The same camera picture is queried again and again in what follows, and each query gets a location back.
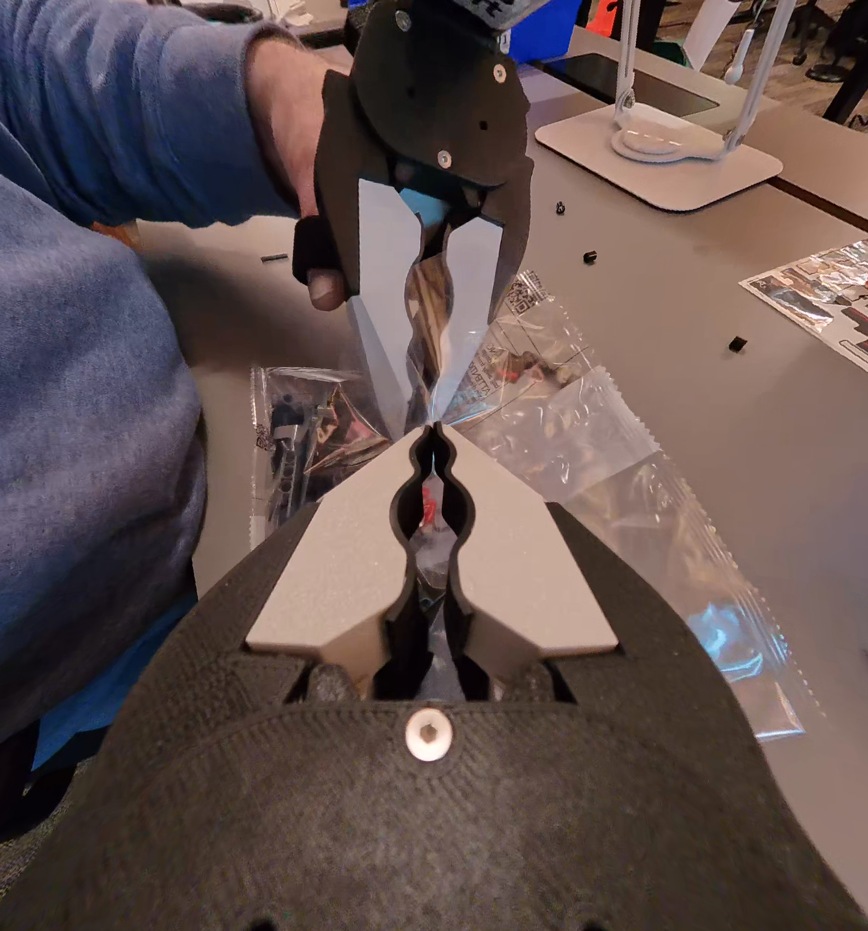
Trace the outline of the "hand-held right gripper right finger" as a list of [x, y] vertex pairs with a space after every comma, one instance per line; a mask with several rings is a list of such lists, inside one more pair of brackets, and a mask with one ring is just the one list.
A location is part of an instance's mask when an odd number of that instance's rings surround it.
[[465, 698], [534, 663], [608, 654], [618, 638], [543, 497], [470, 440], [434, 426], [442, 512], [456, 540], [443, 617]]

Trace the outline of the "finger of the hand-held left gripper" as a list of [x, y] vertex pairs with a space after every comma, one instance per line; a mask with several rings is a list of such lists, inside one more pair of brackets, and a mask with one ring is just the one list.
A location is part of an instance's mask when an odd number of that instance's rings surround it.
[[440, 372], [432, 420], [440, 421], [489, 329], [502, 227], [475, 217], [451, 231], [443, 256], [450, 279], [449, 318], [440, 334]]
[[435, 225], [435, 200], [377, 181], [358, 181], [358, 293], [348, 313], [358, 332], [375, 408], [387, 436], [400, 440], [427, 421], [428, 348], [413, 270]]

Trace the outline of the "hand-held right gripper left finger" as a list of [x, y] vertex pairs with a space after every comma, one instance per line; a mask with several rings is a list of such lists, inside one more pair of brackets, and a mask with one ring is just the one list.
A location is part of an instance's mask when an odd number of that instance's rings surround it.
[[346, 670], [379, 699], [414, 697], [430, 663], [409, 541], [435, 434], [419, 427], [324, 495], [246, 636], [257, 653]]

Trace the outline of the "clear plastic lego bag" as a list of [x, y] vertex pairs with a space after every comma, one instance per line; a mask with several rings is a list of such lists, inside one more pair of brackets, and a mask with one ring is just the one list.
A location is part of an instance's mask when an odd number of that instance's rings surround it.
[[806, 732], [811, 697], [766, 601], [536, 273], [514, 279], [444, 423], [564, 506], [657, 590], [759, 740]]

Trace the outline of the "person's left forearm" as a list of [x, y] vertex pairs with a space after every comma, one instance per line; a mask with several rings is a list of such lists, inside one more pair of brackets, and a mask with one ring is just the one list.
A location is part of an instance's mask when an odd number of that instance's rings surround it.
[[0, 216], [192, 227], [290, 215], [247, 98], [269, 24], [140, 2], [0, 2]]

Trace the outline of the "small clear lego bag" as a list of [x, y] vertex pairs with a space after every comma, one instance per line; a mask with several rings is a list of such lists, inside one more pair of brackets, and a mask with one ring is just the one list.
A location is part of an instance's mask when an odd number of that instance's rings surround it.
[[368, 378], [352, 370], [251, 370], [250, 549], [391, 444]]

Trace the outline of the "lego sticker sheet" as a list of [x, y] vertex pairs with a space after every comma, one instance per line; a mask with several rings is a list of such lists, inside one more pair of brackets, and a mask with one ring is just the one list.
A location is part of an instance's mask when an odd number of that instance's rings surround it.
[[868, 373], [868, 237], [740, 285]]

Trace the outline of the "person's left hand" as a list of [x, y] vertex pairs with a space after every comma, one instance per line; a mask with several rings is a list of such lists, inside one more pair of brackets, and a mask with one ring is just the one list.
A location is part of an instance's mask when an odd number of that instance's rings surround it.
[[314, 170], [324, 122], [323, 85], [340, 68], [276, 34], [255, 39], [245, 61], [254, 135], [280, 196], [299, 219], [319, 213]]

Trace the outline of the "blue plastic bin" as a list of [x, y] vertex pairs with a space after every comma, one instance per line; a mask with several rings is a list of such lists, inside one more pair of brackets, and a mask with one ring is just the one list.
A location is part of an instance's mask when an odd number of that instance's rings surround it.
[[549, 1], [510, 31], [510, 57], [533, 63], [564, 56], [569, 48], [581, 1]]

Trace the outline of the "white book stand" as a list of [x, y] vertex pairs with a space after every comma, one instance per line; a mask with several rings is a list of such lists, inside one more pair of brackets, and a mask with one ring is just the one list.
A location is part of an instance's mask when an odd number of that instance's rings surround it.
[[744, 145], [795, 7], [777, 5], [738, 121], [719, 134], [638, 103], [634, 61], [640, 3], [625, 2], [614, 104], [545, 125], [542, 146], [650, 206], [671, 213], [702, 209], [776, 177], [776, 157]]

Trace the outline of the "person's blue sweater torso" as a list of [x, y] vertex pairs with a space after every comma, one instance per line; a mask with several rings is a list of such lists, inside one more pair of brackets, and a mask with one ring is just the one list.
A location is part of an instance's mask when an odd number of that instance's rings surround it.
[[0, 174], [0, 744], [179, 597], [198, 416], [138, 255]]

